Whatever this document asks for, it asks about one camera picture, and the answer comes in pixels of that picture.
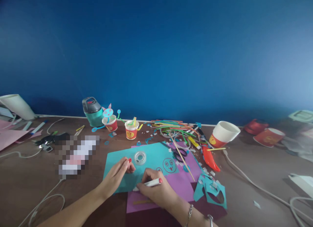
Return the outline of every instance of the tape roll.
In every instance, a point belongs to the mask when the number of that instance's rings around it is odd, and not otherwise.
[[[135,164],[143,165],[147,160],[146,153],[143,151],[138,151],[134,156]]]

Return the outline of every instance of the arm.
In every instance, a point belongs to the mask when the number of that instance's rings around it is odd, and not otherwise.
[[[94,190],[50,217],[38,227],[82,226],[90,214],[116,191],[124,174],[133,173],[134,171],[133,163],[130,163],[126,157],[123,157],[112,167],[105,179]]]
[[[143,184],[149,180],[157,178],[162,178],[162,184],[154,187],[147,187]],[[162,172],[146,168],[142,182],[137,184],[137,187],[143,195],[150,198],[160,207],[166,209],[182,226],[186,225],[190,204],[175,193]],[[210,221],[207,220],[196,208],[193,208],[188,226],[208,227],[210,226]]]

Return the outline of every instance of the red cup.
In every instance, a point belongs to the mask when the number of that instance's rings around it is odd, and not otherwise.
[[[267,128],[263,132],[254,136],[253,139],[266,147],[273,147],[276,143],[284,138],[285,134],[282,131],[273,128]]]
[[[133,121],[126,121],[125,122],[125,129],[126,129],[126,138],[128,140],[134,140],[137,137],[137,129],[139,127],[139,122],[136,121],[136,125],[129,125]]]
[[[116,115],[111,115],[109,122],[108,122],[108,118],[103,118],[102,119],[102,123],[106,126],[106,128],[110,131],[110,132],[114,132],[117,129],[117,120],[116,120]]]

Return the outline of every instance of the woman's left hand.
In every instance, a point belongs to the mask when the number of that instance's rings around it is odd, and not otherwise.
[[[129,162],[128,158],[123,157],[115,164],[105,179],[98,185],[96,190],[104,198],[108,199],[119,187],[125,173],[133,173],[136,170],[134,164]]]

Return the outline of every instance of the paper cup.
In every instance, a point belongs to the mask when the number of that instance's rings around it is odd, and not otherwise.
[[[267,128],[263,132],[254,136],[253,139],[266,147],[273,147],[276,143],[284,138],[285,134],[282,131],[273,128]]]
[[[209,142],[213,147],[221,148],[232,141],[239,133],[240,129],[236,125],[220,121],[213,129]]]
[[[126,128],[126,138],[128,140],[134,140],[137,137],[137,128],[139,127],[139,122],[136,121],[136,126],[128,125],[129,123],[132,123],[133,121],[126,121],[125,122],[125,128]]]
[[[115,115],[111,115],[109,122],[108,122],[108,118],[103,118],[102,119],[102,123],[105,125],[105,127],[110,131],[110,132],[114,132],[117,129],[117,121],[116,121],[116,116]]]

